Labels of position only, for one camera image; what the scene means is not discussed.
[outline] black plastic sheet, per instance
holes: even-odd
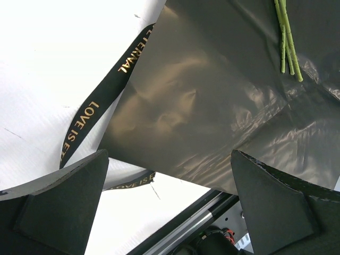
[[[228,193],[236,193],[230,157],[239,149],[333,189],[340,175],[340,2],[286,5],[302,83],[281,74],[274,1],[168,0],[100,148]]]

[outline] white surface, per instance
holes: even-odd
[[[58,170],[78,107],[164,3],[0,2],[0,190]],[[69,164],[97,149],[113,110]],[[140,170],[111,159],[107,181]],[[153,187],[103,192],[87,255],[126,254],[207,191],[161,174]]]

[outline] black ribbon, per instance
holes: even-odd
[[[80,106],[64,139],[60,168],[65,166],[93,126],[125,88],[153,27],[154,24],[151,24],[140,32],[123,56]],[[134,180],[110,189],[128,189],[145,185],[151,183],[154,176],[154,171],[146,170]]]

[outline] wrinkled plastic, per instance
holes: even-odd
[[[236,193],[231,151],[333,189],[340,2],[287,0],[302,83],[281,74],[271,0],[168,0],[106,130],[109,156]]]

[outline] black wrapping paper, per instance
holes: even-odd
[[[168,0],[100,148],[228,193],[236,193],[230,157],[239,149],[333,189],[340,175],[340,2],[286,5],[301,83],[281,74],[274,1]]]

